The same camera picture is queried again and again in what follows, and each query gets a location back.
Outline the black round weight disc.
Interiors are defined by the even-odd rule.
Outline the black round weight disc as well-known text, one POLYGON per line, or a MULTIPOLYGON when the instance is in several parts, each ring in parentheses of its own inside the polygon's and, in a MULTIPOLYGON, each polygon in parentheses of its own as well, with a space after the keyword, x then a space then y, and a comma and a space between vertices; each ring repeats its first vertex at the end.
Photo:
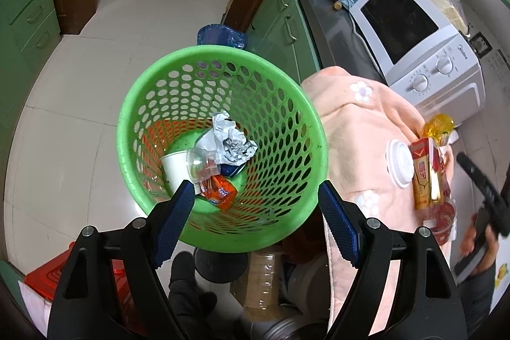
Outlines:
POLYGON ((196 248, 193 252, 195 270, 215 284, 228 284, 240 278, 248 268, 248 253, 220 253, 196 248))

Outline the white paper cup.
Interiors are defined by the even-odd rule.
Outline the white paper cup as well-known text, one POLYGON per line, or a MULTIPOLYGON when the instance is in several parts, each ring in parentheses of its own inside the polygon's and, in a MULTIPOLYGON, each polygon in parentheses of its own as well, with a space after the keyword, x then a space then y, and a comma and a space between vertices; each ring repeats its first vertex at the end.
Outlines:
POLYGON ((173 152, 164 155, 161 158, 162 168, 164 170, 166 185, 170 192, 175 192, 183 181, 187 180, 192 183, 194 187, 194 194, 200 194, 200 186, 195 184, 189 174, 187 167, 187 150, 173 152))

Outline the clear plastic cup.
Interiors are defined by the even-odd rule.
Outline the clear plastic cup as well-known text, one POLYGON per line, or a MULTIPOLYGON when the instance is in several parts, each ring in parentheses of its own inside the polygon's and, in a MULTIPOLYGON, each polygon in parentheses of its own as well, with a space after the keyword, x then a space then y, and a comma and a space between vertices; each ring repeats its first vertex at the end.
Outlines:
POLYGON ((191 148, 187 151, 187 171, 189 178, 199 184, 221 173, 220 165, 216 161, 216 153, 201 148, 191 148))

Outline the peach flower-print blanket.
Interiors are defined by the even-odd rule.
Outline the peach flower-print blanket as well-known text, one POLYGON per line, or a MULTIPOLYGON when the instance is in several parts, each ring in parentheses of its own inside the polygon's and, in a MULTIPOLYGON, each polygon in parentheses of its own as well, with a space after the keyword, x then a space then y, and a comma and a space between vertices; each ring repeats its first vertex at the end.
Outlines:
POLYGON ((391 229, 413 231, 421 226, 414 209, 412 164, 400 164, 405 174, 405 185, 400 186, 386 162, 390 144, 407 148, 418 140, 425 125, 419 112, 383 84, 338 66, 306 78, 302 88, 323 123, 328 178, 340 196, 391 229))

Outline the blue milk beer can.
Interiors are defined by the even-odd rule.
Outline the blue milk beer can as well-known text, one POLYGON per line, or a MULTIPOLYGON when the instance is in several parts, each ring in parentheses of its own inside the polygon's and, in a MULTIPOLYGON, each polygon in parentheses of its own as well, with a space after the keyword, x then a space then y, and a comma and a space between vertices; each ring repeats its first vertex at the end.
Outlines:
POLYGON ((220 165, 220 175, 226 178, 233 178, 239 174, 245 167, 245 164, 234 166, 229 164, 220 165))

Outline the white microwave oven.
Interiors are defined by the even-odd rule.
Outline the white microwave oven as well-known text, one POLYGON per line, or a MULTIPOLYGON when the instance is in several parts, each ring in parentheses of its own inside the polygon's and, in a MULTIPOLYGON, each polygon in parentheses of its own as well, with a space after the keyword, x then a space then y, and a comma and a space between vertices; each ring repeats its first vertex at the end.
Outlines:
POLYGON ((462 124, 482 109, 480 61, 432 0, 349 0, 348 12, 386 84, 425 119, 462 124))

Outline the white paper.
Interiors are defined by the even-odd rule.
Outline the white paper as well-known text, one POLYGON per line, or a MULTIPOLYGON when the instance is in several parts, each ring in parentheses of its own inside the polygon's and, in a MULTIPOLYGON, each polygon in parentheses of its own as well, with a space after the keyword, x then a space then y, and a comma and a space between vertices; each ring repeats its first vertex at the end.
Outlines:
POLYGON ((212 114, 212 127, 195 143, 196 148, 216 153, 219 165, 239 166, 247 163, 258 150, 258 144, 246 138, 226 111, 212 114))

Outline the green plastic waste basket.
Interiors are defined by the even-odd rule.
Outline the green plastic waste basket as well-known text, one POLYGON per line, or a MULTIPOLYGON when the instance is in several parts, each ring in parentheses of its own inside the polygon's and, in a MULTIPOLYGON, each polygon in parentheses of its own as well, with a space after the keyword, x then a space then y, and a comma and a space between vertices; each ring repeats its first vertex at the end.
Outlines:
POLYGON ((302 88, 255 54, 217 45, 160 58, 134 82, 117 125, 120 172, 152 211, 185 180, 181 240, 203 250, 261 250, 317 207, 328 146, 302 88))

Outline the red yellow drink carton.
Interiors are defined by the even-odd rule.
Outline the red yellow drink carton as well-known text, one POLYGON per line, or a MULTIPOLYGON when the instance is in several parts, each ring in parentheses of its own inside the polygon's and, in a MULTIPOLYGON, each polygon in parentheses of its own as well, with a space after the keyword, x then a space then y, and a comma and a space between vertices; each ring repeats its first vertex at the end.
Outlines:
POLYGON ((414 142, 410 151, 414 167, 414 207, 417 211, 427 211, 442 203, 442 160, 430 137, 414 142))

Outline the orange snack packet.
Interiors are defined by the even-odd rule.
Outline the orange snack packet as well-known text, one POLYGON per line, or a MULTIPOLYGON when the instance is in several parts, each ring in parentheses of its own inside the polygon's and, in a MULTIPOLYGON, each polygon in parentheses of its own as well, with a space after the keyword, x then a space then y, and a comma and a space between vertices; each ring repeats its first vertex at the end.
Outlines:
POLYGON ((200 182, 200 195, 221 211, 228 210, 238 195, 235 186, 221 175, 200 182))

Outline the yellow plastic wrapper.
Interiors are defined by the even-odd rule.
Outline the yellow plastic wrapper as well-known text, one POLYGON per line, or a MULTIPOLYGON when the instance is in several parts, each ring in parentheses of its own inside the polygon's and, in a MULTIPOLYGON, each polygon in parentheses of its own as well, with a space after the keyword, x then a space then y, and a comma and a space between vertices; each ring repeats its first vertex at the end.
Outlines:
POLYGON ((421 138, 431 138, 438 147, 448 144, 448 139, 455 128, 454 120, 446 114, 437 114, 425 123, 421 138))

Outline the blue plastic bag bin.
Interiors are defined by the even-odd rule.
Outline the blue plastic bag bin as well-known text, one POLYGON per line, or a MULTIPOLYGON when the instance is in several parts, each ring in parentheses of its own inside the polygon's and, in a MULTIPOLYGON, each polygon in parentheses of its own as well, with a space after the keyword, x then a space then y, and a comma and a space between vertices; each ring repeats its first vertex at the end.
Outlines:
POLYGON ((247 45, 247 35, 226 25, 209 24, 198 31, 197 44, 244 49, 247 45))

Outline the wall power socket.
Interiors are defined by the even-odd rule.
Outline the wall power socket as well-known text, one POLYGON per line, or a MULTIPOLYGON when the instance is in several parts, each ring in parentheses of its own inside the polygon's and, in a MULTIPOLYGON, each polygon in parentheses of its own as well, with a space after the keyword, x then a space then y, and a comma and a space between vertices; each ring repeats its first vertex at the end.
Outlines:
POLYGON ((480 60, 493 50, 492 45, 490 44, 488 39, 482 34, 482 32, 473 35, 470 38, 469 43, 472 49, 475 51, 476 56, 480 60))

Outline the green lower cabinet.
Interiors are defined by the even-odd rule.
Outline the green lower cabinet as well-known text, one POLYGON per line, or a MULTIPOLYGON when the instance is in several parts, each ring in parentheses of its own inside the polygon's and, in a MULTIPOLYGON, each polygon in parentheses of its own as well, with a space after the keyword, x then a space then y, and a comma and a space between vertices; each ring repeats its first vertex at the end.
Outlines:
POLYGON ((54 0, 1 0, 1 127, 12 129, 61 40, 54 0))

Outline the bag of noodles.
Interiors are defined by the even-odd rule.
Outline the bag of noodles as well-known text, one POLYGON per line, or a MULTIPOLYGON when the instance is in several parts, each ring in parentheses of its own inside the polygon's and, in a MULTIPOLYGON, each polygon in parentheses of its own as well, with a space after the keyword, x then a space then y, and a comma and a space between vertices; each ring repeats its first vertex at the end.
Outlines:
POLYGON ((430 0, 463 35, 470 33, 469 25, 459 0, 430 0))

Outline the red plastic stool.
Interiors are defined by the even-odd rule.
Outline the red plastic stool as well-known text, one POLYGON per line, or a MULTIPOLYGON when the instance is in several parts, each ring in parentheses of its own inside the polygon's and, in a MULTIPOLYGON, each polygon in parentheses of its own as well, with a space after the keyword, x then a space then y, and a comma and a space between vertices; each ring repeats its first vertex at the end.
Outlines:
MULTIPOLYGON (((40 294, 44 300, 52 302, 55 298, 57 287, 61 281, 62 273, 68 262, 68 257, 72 252, 74 243, 71 242, 68 250, 62 254, 52 258, 49 262, 42 264, 36 270, 28 273, 23 282, 32 288, 37 294, 40 294)), ((69 279, 71 283, 71 294, 87 294, 87 271, 86 271, 86 258, 84 254, 79 256, 76 261, 77 268, 74 268, 72 276, 69 279)), ((119 297, 119 304, 122 308, 133 305, 130 288, 125 273, 124 263, 120 260, 112 260, 110 269, 113 271, 117 293, 119 297)))

